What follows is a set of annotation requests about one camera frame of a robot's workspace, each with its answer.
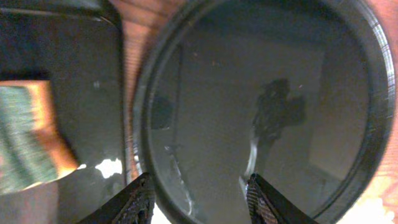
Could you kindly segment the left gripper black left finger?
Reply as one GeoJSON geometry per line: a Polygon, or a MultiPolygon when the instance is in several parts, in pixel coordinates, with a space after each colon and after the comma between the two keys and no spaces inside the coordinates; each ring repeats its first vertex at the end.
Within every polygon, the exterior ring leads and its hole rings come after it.
{"type": "Polygon", "coordinates": [[[78,224],[151,224],[154,205],[154,183],[143,173],[78,224]]]}

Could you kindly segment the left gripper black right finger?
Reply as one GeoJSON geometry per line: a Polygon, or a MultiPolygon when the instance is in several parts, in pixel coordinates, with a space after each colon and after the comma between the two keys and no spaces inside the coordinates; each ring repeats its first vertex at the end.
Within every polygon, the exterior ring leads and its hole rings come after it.
{"type": "Polygon", "coordinates": [[[259,174],[246,182],[246,202],[252,224],[318,224],[259,174]]]}

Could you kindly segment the yellow green sponge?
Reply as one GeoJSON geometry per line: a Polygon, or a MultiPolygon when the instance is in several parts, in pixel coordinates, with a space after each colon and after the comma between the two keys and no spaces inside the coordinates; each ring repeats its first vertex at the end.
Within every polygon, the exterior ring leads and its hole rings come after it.
{"type": "Polygon", "coordinates": [[[61,137],[48,81],[1,82],[1,193],[53,182],[79,163],[61,137]]]}

